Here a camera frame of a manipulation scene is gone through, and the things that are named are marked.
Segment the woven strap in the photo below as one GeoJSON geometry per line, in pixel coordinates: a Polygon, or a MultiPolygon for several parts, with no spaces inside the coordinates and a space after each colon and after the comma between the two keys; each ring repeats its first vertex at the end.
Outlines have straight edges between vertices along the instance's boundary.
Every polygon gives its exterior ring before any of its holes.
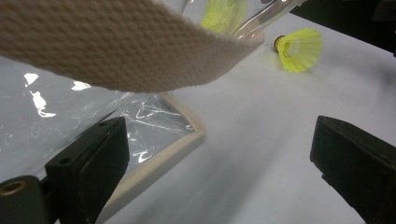
{"type": "Polygon", "coordinates": [[[201,85],[261,42],[212,34],[149,0],[0,1],[0,55],[111,90],[201,85]]]}

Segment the white surface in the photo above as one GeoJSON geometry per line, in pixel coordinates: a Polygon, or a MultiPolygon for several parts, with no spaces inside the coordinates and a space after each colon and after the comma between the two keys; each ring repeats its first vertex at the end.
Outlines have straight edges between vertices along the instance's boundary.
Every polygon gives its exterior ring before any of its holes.
{"type": "Polygon", "coordinates": [[[396,59],[287,15],[228,75],[175,95],[204,121],[206,141],[108,223],[363,224],[309,160],[318,115],[351,122],[396,146],[396,59]],[[307,74],[281,68],[273,39],[323,35],[307,74]]]}

